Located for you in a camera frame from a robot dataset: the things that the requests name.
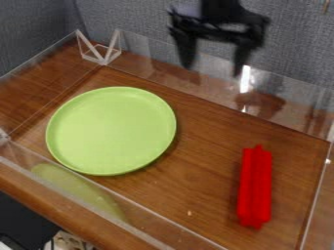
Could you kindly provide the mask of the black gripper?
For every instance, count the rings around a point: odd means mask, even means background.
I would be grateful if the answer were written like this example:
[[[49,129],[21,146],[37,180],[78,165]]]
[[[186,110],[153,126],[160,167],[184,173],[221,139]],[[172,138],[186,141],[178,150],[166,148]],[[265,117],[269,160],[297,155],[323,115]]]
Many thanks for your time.
[[[170,34],[178,45],[184,68],[190,69],[194,65],[198,39],[232,43],[237,46],[233,76],[238,77],[252,52],[262,46],[269,17],[253,13],[244,7],[218,20],[185,6],[173,8],[169,15]]]

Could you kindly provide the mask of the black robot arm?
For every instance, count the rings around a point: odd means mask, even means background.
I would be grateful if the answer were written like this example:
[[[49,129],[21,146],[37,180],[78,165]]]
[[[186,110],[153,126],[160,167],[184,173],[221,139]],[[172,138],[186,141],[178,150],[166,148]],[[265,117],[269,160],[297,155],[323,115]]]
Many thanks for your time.
[[[194,66],[198,39],[226,42],[236,45],[233,76],[238,77],[252,52],[264,46],[271,18],[248,10],[241,0],[200,0],[173,5],[168,13],[182,67]]]

